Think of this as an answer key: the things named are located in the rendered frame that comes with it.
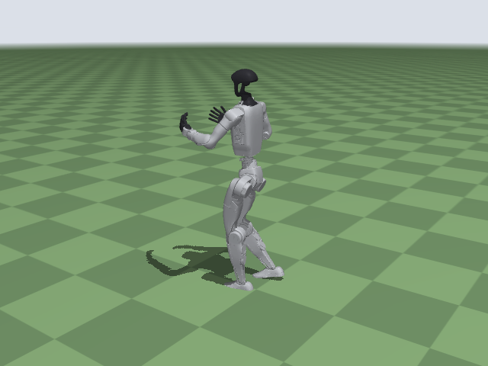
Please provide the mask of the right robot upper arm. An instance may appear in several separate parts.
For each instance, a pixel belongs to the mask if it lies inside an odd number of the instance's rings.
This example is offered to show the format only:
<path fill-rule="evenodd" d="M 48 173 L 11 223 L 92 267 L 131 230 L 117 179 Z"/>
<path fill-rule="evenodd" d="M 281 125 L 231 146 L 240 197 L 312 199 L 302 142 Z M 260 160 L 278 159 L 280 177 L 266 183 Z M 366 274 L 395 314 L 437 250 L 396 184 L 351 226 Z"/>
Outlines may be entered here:
<path fill-rule="evenodd" d="M 263 140 L 267 140 L 272 134 L 272 129 L 266 112 L 266 104 L 262 101 L 259 102 L 263 108 Z"/>

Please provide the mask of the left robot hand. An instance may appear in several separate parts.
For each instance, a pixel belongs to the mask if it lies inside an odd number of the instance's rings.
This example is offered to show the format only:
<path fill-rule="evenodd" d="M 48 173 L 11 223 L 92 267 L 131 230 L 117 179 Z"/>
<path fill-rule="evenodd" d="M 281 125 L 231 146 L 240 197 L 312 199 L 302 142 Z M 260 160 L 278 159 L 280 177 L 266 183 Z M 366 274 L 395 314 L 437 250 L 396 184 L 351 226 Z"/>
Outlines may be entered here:
<path fill-rule="evenodd" d="M 187 121 L 186 121 L 187 118 L 186 118 L 186 116 L 188 116 L 188 112 L 186 112 L 185 114 L 183 114 L 181 116 L 181 119 L 180 119 L 180 126 L 179 126 L 179 128 L 180 128 L 180 131 L 181 132 L 183 131 L 183 127 L 185 127 L 188 130 L 191 130 L 191 126 L 189 124 L 187 124 Z"/>

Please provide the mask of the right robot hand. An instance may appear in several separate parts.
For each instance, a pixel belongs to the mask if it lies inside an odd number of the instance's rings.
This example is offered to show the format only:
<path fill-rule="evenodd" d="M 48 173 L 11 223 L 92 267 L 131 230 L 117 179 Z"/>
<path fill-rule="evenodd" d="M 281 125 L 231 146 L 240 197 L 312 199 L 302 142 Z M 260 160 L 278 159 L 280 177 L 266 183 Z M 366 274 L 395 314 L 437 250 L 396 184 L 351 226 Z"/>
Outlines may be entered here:
<path fill-rule="evenodd" d="M 218 119 L 218 121 L 217 121 L 217 120 L 214 120 L 214 119 L 212 119 L 212 118 L 208 118 L 209 120 L 212 120 L 212 121 L 214 121 L 214 122 L 216 122 L 216 123 L 219 123 L 219 122 L 220 122 L 220 121 L 223 119 L 223 115 L 226 113 L 226 110 L 224 109 L 224 107 L 223 107 L 223 106 L 220 106 L 220 107 L 221 107 L 221 109 L 223 110 L 223 112 L 224 112 L 224 113 L 222 113 L 221 111 L 219 111 L 219 110 L 218 110 L 218 109 L 216 109 L 215 107 L 213 107 L 213 109 L 214 109 L 215 111 L 217 111 L 219 114 L 218 114 L 218 113 L 216 113 L 216 112 L 214 112 L 214 111 L 212 111 L 212 110 L 210 110 L 210 111 L 211 111 L 213 114 L 217 115 L 218 117 L 216 117 L 216 116 L 214 116 L 214 115 L 212 115 L 212 114 L 209 114 L 211 117 L 213 117 L 213 118 L 215 118 L 215 119 Z"/>

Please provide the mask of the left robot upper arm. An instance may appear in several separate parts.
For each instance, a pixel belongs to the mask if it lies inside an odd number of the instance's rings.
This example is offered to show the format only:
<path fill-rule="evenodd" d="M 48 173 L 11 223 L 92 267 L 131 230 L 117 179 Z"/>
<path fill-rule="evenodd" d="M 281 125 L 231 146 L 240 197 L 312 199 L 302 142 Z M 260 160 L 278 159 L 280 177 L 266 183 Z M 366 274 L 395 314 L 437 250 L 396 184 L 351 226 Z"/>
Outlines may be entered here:
<path fill-rule="evenodd" d="M 239 108 L 229 109 L 223 115 L 223 119 L 219 122 L 219 124 L 215 126 L 212 134 L 208 134 L 210 135 L 210 140 L 206 144 L 202 145 L 207 149 L 213 149 L 217 142 L 224 137 L 232 127 L 235 127 L 240 123 L 243 116 L 244 112 Z"/>

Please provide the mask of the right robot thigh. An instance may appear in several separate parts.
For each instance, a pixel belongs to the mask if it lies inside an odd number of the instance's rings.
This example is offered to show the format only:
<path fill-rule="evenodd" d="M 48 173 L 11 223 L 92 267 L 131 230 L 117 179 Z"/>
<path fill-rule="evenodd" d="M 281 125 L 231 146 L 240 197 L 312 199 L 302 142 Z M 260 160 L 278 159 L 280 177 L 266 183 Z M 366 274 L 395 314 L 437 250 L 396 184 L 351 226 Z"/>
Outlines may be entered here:
<path fill-rule="evenodd" d="M 246 236 L 250 235 L 253 231 L 253 225 L 246 219 L 246 214 L 250 211 L 255 200 L 255 191 L 260 192 L 264 188 L 265 183 L 266 179 L 263 178 L 262 184 L 258 188 L 252 189 L 248 197 L 243 198 L 242 211 L 238 219 L 237 226 L 242 227 L 246 231 Z"/>

